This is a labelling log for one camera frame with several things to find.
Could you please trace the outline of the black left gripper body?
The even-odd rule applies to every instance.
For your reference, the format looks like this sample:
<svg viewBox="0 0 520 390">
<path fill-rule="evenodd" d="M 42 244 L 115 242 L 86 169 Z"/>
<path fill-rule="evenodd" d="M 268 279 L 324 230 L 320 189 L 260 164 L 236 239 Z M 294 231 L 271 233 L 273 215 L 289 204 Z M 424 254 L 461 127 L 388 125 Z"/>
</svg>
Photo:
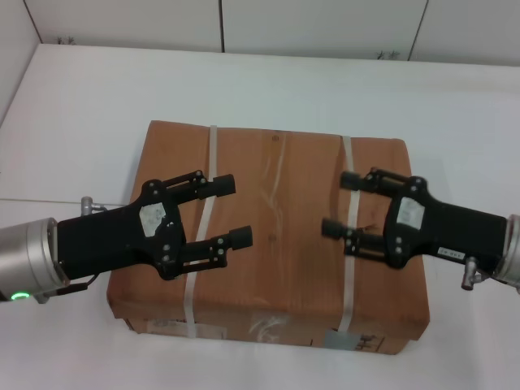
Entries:
<svg viewBox="0 0 520 390">
<path fill-rule="evenodd" d="M 58 264 L 70 280 L 137 264 L 173 280 L 182 271 L 186 238 L 171 191 L 149 180 L 127 206 L 59 222 L 57 243 Z"/>
</svg>

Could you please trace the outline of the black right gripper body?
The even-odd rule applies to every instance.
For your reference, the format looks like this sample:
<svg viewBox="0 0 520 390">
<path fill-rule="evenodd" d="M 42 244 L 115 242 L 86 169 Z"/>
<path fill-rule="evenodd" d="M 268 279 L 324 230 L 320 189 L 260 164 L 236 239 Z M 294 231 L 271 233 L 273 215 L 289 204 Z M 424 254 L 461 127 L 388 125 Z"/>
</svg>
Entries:
<svg viewBox="0 0 520 390">
<path fill-rule="evenodd" d="M 493 270 L 503 257 L 507 219 L 438 201 L 418 176 L 403 183 L 383 180 L 391 199 L 383 228 L 385 262 L 402 269 L 414 256 L 430 255 L 463 264 L 474 258 Z"/>
</svg>

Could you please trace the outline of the brown cardboard box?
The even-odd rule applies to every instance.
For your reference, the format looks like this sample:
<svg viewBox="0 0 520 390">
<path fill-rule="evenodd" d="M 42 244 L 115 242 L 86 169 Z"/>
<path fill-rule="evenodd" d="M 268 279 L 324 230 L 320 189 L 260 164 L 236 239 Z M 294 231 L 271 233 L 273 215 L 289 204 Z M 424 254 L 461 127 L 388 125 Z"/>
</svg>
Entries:
<svg viewBox="0 0 520 390">
<path fill-rule="evenodd" d="M 180 207 L 189 241 L 249 225 L 228 265 L 172 281 L 149 266 L 110 275 L 107 300 L 138 333 L 399 353 L 430 322 L 423 260 L 398 271 L 344 255 L 325 218 L 382 232 L 389 201 L 340 188 L 340 174 L 410 174 L 405 142 L 266 129 L 150 123 L 134 192 L 150 179 L 231 174 L 236 193 Z"/>
</svg>

